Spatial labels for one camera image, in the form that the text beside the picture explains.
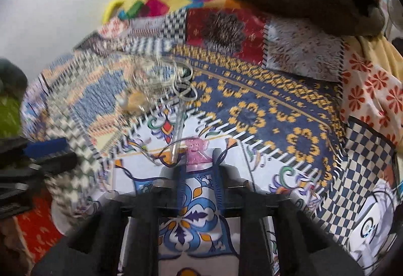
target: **checkered pattern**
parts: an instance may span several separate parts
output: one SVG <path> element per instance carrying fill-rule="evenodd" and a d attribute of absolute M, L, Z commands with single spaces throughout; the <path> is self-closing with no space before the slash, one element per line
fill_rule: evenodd
<path fill-rule="evenodd" d="M 179 44 L 186 42 L 186 9 L 169 13 L 166 17 L 162 37 Z"/>
<path fill-rule="evenodd" d="M 81 160 L 80 165 L 72 172 L 54 177 L 47 183 L 49 191 L 64 213 L 71 216 L 77 207 L 85 204 L 87 195 L 95 189 L 101 165 L 86 135 L 68 111 L 65 115 L 50 119 L 46 134 L 49 138 L 65 137 Z"/>
<path fill-rule="evenodd" d="M 162 38 L 134 38 L 130 54 L 162 56 L 173 47 L 173 41 Z"/>
<path fill-rule="evenodd" d="M 345 151 L 344 174 L 334 183 L 314 218 L 341 245 L 346 244 L 360 207 L 390 163 L 394 147 L 367 124 L 350 117 Z"/>
<path fill-rule="evenodd" d="M 63 89 L 71 90 L 69 87 L 79 75 L 83 72 L 94 70 L 103 63 L 103 58 L 89 52 L 76 53 L 74 60 L 71 62 L 67 70 L 50 84 L 52 91 L 59 93 Z"/>

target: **red floral fabric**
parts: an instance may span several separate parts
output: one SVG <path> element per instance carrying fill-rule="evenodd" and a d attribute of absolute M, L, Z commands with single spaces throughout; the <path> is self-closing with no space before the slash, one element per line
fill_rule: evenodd
<path fill-rule="evenodd" d="M 249 9 L 189 9 L 186 42 L 261 65 L 267 19 Z"/>
<path fill-rule="evenodd" d="M 353 116 L 397 145 L 403 136 L 403 86 L 379 65 L 364 60 L 345 46 L 341 120 Z"/>

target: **bedsheet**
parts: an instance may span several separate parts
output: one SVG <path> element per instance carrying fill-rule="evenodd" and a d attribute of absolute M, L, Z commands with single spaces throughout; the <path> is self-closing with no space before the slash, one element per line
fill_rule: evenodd
<path fill-rule="evenodd" d="M 398 78 L 308 21 L 234 7 L 188 8 L 112 19 L 28 89 L 22 107 L 25 134 L 66 136 L 84 157 L 73 173 L 49 184 L 55 200 L 68 207 L 66 213 L 85 206 L 100 186 L 139 193 L 156 177 L 168 177 L 164 160 L 152 170 L 133 163 L 142 156 L 130 141 L 150 152 L 169 142 L 175 108 L 142 119 L 122 117 L 115 96 L 130 77 L 127 53 L 185 58 L 196 71 L 200 99 L 189 107 L 185 130 L 205 147 L 203 168 L 189 171 L 184 215 L 175 224 L 162 223 L 160 254 L 170 268 L 192 263 L 193 274 L 203 275 L 210 270 L 200 258 L 237 259 L 237 221 L 220 218 L 215 202 L 209 170 L 213 148 L 236 143 L 230 156 L 236 160 L 225 162 L 238 167 L 240 178 L 263 191 L 288 191 L 346 246 L 379 179 L 386 179 L 389 189 L 399 183 L 392 164 L 401 139 Z M 122 166 L 135 179 L 121 172 Z M 270 224 L 267 220 L 277 271 Z"/>

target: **orange flower print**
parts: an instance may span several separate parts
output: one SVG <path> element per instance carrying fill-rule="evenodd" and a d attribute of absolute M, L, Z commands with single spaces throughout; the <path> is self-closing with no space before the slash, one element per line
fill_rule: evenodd
<path fill-rule="evenodd" d="M 387 138 L 388 140 L 390 140 L 394 145 L 397 145 L 397 144 L 398 144 L 397 141 L 396 141 L 396 135 L 395 135 L 395 134 L 388 134 L 388 135 L 386 136 L 386 138 Z"/>
<path fill-rule="evenodd" d="M 363 121 L 363 122 L 365 122 L 365 123 L 366 123 L 368 126 L 370 126 L 370 127 L 373 127 L 373 126 L 374 126 L 374 123 L 371 122 L 371 117 L 370 117 L 370 116 L 366 116 L 366 117 L 362 116 L 362 117 L 360 118 L 360 120 Z"/>
<path fill-rule="evenodd" d="M 347 85 L 349 83 L 349 78 L 351 77 L 351 72 L 348 72 L 347 70 L 344 70 L 343 73 L 341 74 L 343 83 Z"/>
<path fill-rule="evenodd" d="M 364 90 L 360 88 L 358 85 L 351 89 L 351 94 L 348 96 L 350 101 L 349 108 L 354 112 L 355 110 L 361 109 L 361 104 L 364 103 L 365 99 L 362 97 L 364 94 Z"/>
<path fill-rule="evenodd" d="M 340 110 L 340 120 L 341 121 L 345 121 L 345 119 L 346 119 L 346 117 L 344 116 L 345 113 L 346 113 L 345 109 Z"/>
<path fill-rule="evenodd" d="M 368 79 L 365 81 L 365 86 L 367 86 L 367 93 L 371 96 L 371 98 L 374 98 L 374 92 L 376 89 L 381 90 L 382 88 L 386 87 L 386 81 L 389 80 L 389 77 L 387 76 L 386 72 L 384 71 L 378 71 L 372 77 L 368 77 Z"/>
<path fill-rule="evenodd" d="M 403 110 L 403 88 L 399 88 L 395 85 L 394 88 L 389 90 L 389 95 L 386 97 L 389 102 L 389 109 L 394 113 L 398 113 Z"/>
<path fill-rule="evenodd" d="M 370 71 L 369 68 L 372 68 L 374 65 L 371 61 L 361 61 L 357 58 L 357 56 L 353 53 L 351 55 L 352 59 L 349 60 L 351 64 L 351 68 L 357 71 Z"/>
<path fill-rule="evenodd" d="M 388 113 L 386 111 L 379 111 L 379 115 L 380 115 L 379 124 L 381 126 L 387 127 L 390 122 Z"/>

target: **red fabric patch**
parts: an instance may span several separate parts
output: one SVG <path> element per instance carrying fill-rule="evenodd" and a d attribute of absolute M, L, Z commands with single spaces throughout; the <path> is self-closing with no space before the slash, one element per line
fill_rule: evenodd
<path fill-rule="evenodd" d="M 186 43 L 261 65 L 267 19 L 249 9 L 189 9 Z"/>
<path fill-rule="evenodd" d="M 17 220 L 32 259 L 37 263 L 63 235 L 57 231 L 52 221 L 52 198 L 49 192 L 34 198 L 33 201 L 35 208 L 17 215 Z"/>

